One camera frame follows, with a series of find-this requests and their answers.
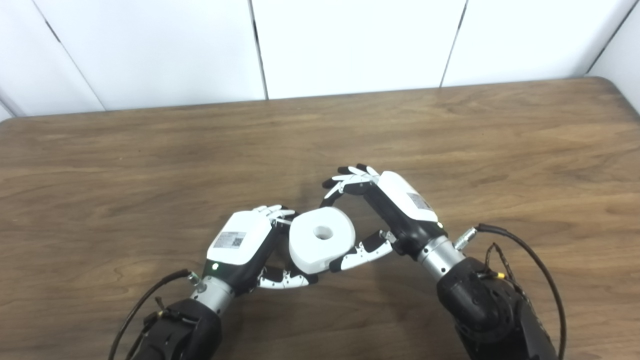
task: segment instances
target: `white wall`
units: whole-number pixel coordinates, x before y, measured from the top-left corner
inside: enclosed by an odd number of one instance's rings
[[[589,71],[611,80],[640,112],[640,6],[636,6]]]
[[[2,0],[0,102],[23,116],[583,76],[634,2]],[[592,74],[630,94],[615,64],[638,46],[616,44]]]
[[[31,1],[0,1],[0,102],[17,116],[104,110]]]
[[[253,0],[270,99],[440,86],[465,0]]]
[[[35,0],[107,110],[264,99],[247,0]]]
[[[469,0],[443,86],[583,76],[636,0]]]
[[[3,120],[6,120],[8,118],[12,117],[11,113],[9,112],[9,110],[7,110],[4,105],[2,105],[0,103],[0,122],[2,122]]]

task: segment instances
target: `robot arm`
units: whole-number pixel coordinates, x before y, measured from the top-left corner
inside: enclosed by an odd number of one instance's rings
[[[156,298],[161,310],[145,318],[126,360],[209,360],[222,340],[220,318],[231,301],[267,282],[275,286],[277,279],[268,280],[268,276],[273,278],[279,272],[283,277],[281,270],[267,271],[265,263],[295,216],[295,211],[280,205],[234,213],[209,246],[202,278],[181,270],[148,291],[127,317],[109,359],[113,359],[123,331],[142,302],[163,284],[188,277],[195,286],[193,294],[167,307]],[[314,282],[306,274],[286,274],[298,279],[298,286]]]
[[[343,193],[364,196],[390,227],[389,233],[380,231],[378,237],[389,239],[397,253],[409,255],[437,281],[438,299],[452,314],[472,360],[562,358],[564,339],[557,356],[531,302],[515,280],[461,252],[477,231],[499,231],[480,225],[454,245],[431,206],[400,175],[389,171],[381,175],[362,164],[340,167],[338,172],[341,175],[323,183],[330,190],[321,206],[333,205]],[[557,295],[550,276],[547,279]]]

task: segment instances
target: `white robotic hand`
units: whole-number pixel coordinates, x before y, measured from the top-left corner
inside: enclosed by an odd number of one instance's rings
[[[236,296],[254,289],[267,258],[295,216],[294,210],[281,205],[234,213],[209,246],[205,279],[223,281]]]
[[[375,233],[363,241],[363,247],[357,249],[363,258],[365,254],[362,251],[366,251],[366,241],[388,241],[399,254],[408,254],[417,260],[428,242],[447,236],[431,206],[397,173],[385,171],[378,174],[373,168],[363,164],[339,167],[338,173],[341,175],[323,182],[323,187],[330,190],[320,206],[332,206],[343,193],[363,195],[390,227],[390,234]]]

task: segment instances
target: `hole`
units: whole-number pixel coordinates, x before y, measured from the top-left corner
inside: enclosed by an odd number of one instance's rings
[[[320,225],[314,228],[314,235],[320,240],[327,240],[333,236],[333,231],[326,226]]]

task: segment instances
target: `white cylindrical object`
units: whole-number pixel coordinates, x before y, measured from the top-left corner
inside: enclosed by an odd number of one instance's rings
[[[319,208],[295,219],[289,230],[289,253],[307,274],[329,269],[355,244],[356,231],[349,217],[337,208]]]

